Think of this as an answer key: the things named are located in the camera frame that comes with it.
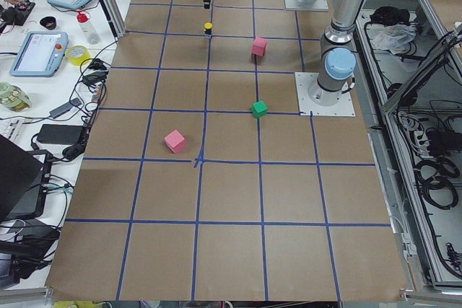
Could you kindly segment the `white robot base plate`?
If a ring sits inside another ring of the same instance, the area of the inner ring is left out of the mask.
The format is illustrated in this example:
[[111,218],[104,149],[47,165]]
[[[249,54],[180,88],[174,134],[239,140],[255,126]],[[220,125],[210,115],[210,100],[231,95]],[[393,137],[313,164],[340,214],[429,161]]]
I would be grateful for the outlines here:
[[301,116],[354,117],[349,85],[344,82],[337,92],[327,92],[318,85],[318,73],[295,72],[295,85]]

